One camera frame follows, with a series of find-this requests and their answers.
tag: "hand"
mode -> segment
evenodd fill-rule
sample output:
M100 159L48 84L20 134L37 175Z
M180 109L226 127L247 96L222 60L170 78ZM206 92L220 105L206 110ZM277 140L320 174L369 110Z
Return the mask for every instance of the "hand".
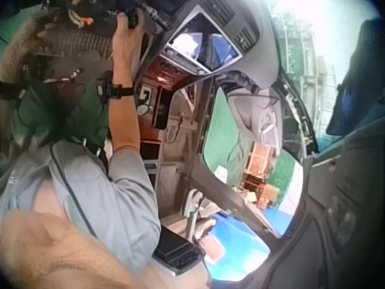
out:
M131 64L134 54L140 48L143 39L144 15L138 10L138 25L128 28L128 18L124 13L117 16L117 29L112 38L112 59L114 61L114 83L131 87Z
M44 45L49 33L59 20L58 10L42 10L34 14L19 29L4 51L0 67L0 80L17 83L26 57Z

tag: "gray shirt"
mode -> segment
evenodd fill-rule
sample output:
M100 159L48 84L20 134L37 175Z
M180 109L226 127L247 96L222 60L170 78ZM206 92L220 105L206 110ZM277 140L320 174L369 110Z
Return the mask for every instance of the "gray shirt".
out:
M139 274L161 230L155 192L140 154L133 149L116 152L107 176L100 159L78 144L59 141L52 148L24 153L5 176L8 182L1 188L0 219L15 208L31 211L37 189L48 175L71 223L90 234L65 181L98 240L132 273Z

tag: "infotainment screen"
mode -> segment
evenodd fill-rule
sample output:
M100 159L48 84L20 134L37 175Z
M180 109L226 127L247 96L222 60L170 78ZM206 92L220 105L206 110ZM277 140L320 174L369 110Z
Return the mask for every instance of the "infotainment screen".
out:
M169 46L208 71L215 71L239 57L238 52L202 13L192 18Z

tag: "air vent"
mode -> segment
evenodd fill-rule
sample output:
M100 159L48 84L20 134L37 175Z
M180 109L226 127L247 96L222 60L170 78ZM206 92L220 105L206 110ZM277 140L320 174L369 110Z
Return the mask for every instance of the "air vent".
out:
M225 27L235 16L235 12L225 0L207 0L203 8L222 27Z
M237 36L234 37L234 43L241 49L243 53L247 53L257 43L259 35L254 39L250 32L243 28Z

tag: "man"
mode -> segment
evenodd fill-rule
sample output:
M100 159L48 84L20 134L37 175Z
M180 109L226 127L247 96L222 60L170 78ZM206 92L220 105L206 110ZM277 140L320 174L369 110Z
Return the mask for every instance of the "man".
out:
M139 19L139 25L129 30L125 14L117 16L113 83L123 88L132 87L131 63L143 36L142 14ZM25 58L41 45L56 21L52 12L42 12L20 29L3 54L2 82L18 82ZM12 116L11 134L22 145L25 137L20 132L27 132L33 123L31 110L39 114L36 139L42 139L39 134L45 140L50 136L43 128L57 130L44 123L51 116L41 117L42 107L51 100L42 100L36 93L39 89L34 89L32 85ZM28 123L23 121L24 114ZM6 182L0 182L4 184L0 187L1 269L18 286L94 288L90 284L95 282L106 288L127 288L135 284L129 272L138 275L158 244L156 196L139 155L133 97L111 100L108 114L100 115L108 115L114 150L108 175L94 151L102 146L106 132L84 131L82 141L78 129L71 134L71 127L64 125L60 128L66 135L60 136L65 139L56 137L38 149L31 149L33 141L29 140L29 151L13 163L3 177ZM97 120L104 125L104 120ZM115 287L111 279L117 282Z

